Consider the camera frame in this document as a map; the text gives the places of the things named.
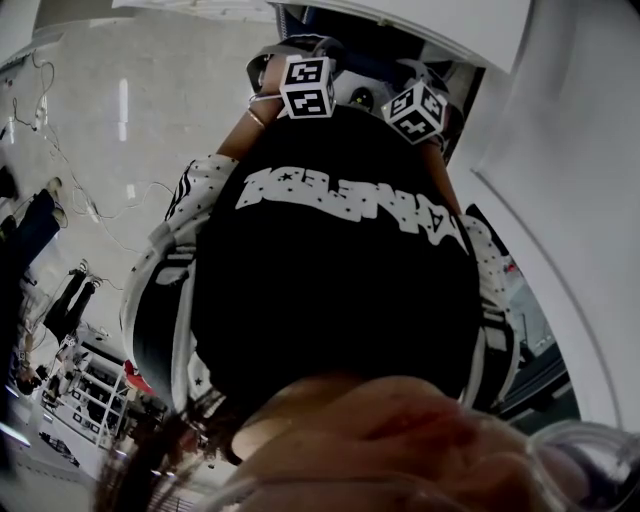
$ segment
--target red object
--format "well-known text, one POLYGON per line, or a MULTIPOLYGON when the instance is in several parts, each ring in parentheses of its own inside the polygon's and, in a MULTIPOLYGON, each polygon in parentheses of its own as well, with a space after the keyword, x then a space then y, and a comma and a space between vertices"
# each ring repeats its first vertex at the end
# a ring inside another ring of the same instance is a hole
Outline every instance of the red object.
POLYGON ((136 373, 136 369, 133 367, 133 363, 128 359, 124 362, 124 373, 127 376, 127 382, 131 384, 134 388, 139 389, 140 391, 147 393, 149 395, 154 395, 153 389, 147 384, 142 375, 136 373))

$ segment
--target black shirt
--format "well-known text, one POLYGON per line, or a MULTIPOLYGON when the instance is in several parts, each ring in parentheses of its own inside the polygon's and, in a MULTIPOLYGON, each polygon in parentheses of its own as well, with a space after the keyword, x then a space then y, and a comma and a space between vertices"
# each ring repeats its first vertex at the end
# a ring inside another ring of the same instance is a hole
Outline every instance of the black shirt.
POLYGON ((198 236, 192 329, 215 388, 268 398, 299 378, 467 383, 478 271, 415 148, 382 120, 274 122, 198 236))

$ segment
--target wrist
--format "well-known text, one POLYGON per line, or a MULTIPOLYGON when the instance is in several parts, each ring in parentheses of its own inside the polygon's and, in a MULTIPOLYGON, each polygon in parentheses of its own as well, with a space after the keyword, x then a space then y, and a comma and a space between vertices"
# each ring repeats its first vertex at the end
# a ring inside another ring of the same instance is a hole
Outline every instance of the wrist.
POLYGON ((444 148, 444 140, 440 135, 434 135, 433 137, 421 142, 419 144, 425 151, 434 151, 442 153, 444 148))
POLYGON ((262 84, 259 96, 271 96, 272 94, 280 94, 280 84, 262 84))
POLYGON ((284 102, 280 98, 254 101, 249 105, 249 108, 265 125, 267 125, 276 120, 278 114, 280 114, 284 108, 284 102))

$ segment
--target bracelet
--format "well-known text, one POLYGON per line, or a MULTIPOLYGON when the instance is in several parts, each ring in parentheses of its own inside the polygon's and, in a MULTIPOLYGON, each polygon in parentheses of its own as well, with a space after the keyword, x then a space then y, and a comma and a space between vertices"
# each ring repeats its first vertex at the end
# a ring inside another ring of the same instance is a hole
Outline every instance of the bracelet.
POLYGON ((275 100, 275 99, 281 99, 281 98, 282 98, 282 94, 265 94, 263 92, 259 92, 251 96, 251 98, 249 98, 249 106, 251 106, 251 104, 255 103, 256 101, 275 100))
POLYGON ((260 128, 262 128, 263 130, 266 129, 266 126, 262 121, 260 121, 260 118, 253 113, 253 111, 251 110, 251 107, 247 109, 247 114, 249 114, 251 116, 251 119, 253 119, 256 123, 260 125, 260 128))
POLYGON ((424 141, 424 144, 429 144, 430 146, 437 147, 440 151, 444 151, 444 137, 442 134, 437 133, 433 137, 428 138, 424 141))

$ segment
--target hand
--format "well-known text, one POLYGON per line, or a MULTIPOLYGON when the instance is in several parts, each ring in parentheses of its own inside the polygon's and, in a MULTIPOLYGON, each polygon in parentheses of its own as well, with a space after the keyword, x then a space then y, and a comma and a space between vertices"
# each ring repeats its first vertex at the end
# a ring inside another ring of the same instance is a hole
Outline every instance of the hand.
POLYGON ((273 55, 267 64, 264 73, 264 81, 261 92, 264 94, 278 94, 280 92, 280 82, 282 82, 282 74, 287 64, 287 58, 284 55, 273 55))

